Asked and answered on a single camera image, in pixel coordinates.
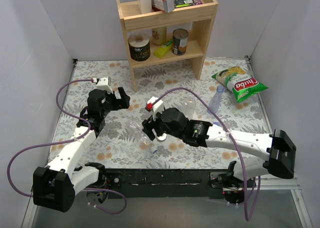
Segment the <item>silver metal jar lid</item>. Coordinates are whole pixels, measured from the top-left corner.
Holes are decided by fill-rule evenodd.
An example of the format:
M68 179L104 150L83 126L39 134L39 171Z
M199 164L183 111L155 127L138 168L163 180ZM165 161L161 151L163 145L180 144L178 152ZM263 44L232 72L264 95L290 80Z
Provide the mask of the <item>silver metal jar lid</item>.
M161 136L157 136L157 137L156 137L156 139L157 139L158 141L160 141L160 142L165 141L166 138L167 138L167 135L166 135L165 133L164 133L163 135L161 135Z

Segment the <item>crushed clear bottle blue-white cap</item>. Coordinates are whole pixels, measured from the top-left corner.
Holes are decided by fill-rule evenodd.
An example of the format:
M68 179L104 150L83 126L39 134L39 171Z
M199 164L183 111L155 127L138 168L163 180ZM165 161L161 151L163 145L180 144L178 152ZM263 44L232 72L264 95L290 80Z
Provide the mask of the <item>crushed clear bottle blue-white cap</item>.
M141 149L149 150L152 154L158 151L149 137L143 132L143 126L136 119L128 120L126 126Z

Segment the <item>clear bottle with white cap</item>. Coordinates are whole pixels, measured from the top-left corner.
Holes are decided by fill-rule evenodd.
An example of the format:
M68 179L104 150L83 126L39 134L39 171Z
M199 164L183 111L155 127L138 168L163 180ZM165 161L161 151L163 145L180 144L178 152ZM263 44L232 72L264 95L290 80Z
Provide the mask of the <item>clear bottle with white cap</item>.
M190 94L186 96L182 102L182 113L188 118L192 119L196 109L196 100L195 97Z

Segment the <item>clear bottle with blue cap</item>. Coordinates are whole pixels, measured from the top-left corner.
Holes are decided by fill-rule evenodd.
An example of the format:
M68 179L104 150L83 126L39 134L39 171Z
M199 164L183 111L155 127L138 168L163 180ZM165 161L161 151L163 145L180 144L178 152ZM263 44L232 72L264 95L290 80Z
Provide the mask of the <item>clear bottle with blue cap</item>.
M212 97L212 99L210 100L209 102L209 108L207 110L207 112L209 114L212 114L211 111L213 111L215 114L218 113L218 110L220 108L220 104L221 104L221 99L222 99L222 94L224 92L224 89L225 87L222 86L222 85L219 85L216 89L216 93L214 94L214 96Z

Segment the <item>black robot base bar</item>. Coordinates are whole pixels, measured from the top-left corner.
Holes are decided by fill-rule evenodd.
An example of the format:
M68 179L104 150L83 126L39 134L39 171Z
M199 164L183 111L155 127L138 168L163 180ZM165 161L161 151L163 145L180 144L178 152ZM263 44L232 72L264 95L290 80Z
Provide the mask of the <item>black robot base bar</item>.
M243 181L208 169L105 169L87 194L103 203L121 198L210 198L243 202Z

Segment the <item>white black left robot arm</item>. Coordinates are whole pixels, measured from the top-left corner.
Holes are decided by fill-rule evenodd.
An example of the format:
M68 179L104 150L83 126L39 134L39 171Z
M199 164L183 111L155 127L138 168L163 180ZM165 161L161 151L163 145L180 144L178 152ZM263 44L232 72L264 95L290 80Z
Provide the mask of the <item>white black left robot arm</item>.
M118 88L120 98L114 93L94 89L87 98L87 106L72 135L72 142L60 153L33 173L33 203L60 212L67 212L75 196L85 188L97 191L108 186L105 166L89 162L80 169L77 164L105 126L105 118L111 111L127 109L130 97L122 87Z

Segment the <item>white tall bottle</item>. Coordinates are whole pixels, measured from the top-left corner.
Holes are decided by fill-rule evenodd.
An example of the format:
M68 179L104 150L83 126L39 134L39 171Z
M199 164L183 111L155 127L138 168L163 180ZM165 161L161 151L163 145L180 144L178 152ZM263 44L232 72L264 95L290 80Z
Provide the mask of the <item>white tall bottle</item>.
M138 0L141 14L152 12L152 0Z

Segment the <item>floral patterned table mat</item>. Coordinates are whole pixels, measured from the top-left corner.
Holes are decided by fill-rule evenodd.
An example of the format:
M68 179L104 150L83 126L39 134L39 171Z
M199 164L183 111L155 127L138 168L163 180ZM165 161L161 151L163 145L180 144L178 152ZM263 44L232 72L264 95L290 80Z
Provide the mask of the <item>floral patterned table mat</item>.
M138 68L134 73L130 72L125 60L79 61L73 71L73 84L63 106L66 111L59 118L54 140L67 140L73 134L77 121L71 114L80 113L87 104L88 93L94 88L88 79L109 76L113 90L123 87L130 96L130 106L108 114L104 129L83 154L79 165L98 162L107 168L118 169L224 169L238 159L237 152L222 148L195 148L172 136L163 142L155 140L143 144L128 131L127 120L143 121L148 118L145 103L151 97L171 90L171 94L164 97L166 107L181 109L184 98L193 91L199 96L193 118L215 123L216 117L205 108L219 85L213 74L234 66L247 69L247 60L206 58L201 78L197 80L187 60Z

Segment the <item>black wrapped paper roll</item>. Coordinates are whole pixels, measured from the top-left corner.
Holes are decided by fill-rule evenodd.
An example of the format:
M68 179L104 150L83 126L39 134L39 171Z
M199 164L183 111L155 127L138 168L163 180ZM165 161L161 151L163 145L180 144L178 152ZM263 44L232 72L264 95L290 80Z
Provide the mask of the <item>black wrapped paper roll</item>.
M133 33L128 38L131 58L134 61L146 61L151 55L150 37L145 33Z

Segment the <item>yellow green packet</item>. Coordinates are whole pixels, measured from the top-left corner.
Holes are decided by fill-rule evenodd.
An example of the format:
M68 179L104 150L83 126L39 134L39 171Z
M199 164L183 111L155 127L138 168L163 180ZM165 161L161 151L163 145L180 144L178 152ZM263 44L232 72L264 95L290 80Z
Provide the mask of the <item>yellow green packet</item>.
M172 50L173 40L170 39L166 43L162 44L155 52L154 55L157 58L163 58L170 50Z

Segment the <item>cream cylindrical jar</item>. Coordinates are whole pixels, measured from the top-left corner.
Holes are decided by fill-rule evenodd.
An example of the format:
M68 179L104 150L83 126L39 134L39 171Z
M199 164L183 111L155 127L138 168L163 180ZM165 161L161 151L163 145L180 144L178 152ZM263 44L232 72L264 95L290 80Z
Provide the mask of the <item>cream cylindrical jar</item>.
M167 27L162 26L162 27L157 27L157 28L152 28L152 42L155 45L162 45L166 42L167 39Z

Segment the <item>tin food can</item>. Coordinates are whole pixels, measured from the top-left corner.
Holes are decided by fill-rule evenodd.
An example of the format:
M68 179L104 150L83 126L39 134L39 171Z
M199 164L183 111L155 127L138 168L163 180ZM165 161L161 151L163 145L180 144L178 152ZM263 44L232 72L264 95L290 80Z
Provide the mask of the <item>tin food can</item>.
M185 29L179 28L175 29L172 34L173 54L184 55L187 50L189 32Z

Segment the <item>green white chips bag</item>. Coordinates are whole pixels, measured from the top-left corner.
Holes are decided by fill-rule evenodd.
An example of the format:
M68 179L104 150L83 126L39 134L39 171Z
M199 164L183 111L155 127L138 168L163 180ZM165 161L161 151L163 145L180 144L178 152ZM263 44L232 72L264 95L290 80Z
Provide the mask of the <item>green white chips bag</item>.
M257 81L240 66L234 66L217 72L212 78L233 92L238 103L268 89L267 86Z

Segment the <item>red grey carton box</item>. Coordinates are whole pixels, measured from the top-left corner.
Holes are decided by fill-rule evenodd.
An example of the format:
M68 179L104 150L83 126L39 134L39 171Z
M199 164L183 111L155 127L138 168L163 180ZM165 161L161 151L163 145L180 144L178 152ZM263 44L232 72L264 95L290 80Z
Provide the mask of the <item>red grey carton box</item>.
M175 9L174 0L151 0L153 9L160 10L166 13L172 12Z

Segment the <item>wooden two-tier shelf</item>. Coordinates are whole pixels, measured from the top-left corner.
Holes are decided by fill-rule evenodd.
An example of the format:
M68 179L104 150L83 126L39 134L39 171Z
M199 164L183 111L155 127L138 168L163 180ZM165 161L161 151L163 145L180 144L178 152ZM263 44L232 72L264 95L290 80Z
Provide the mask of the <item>wooden two-tier shelf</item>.
M153 11L142 14L137 0L130 2L116 0L133 90L135 92L138 90L134 73L136 68L189 59L196 79L200 79L218 9L217 0L201 0L201 2L202 4L200 5L177 8L170 13ZM192 27L188 31L187 51L184 55L174 55L170 52L163 58L157 58L154 55L154 51L158 46L151 43L151 56L147 60L135 61L131 58L127 35L129 32L145 31L163 26L181 28L182 25L190 22L192 23Z

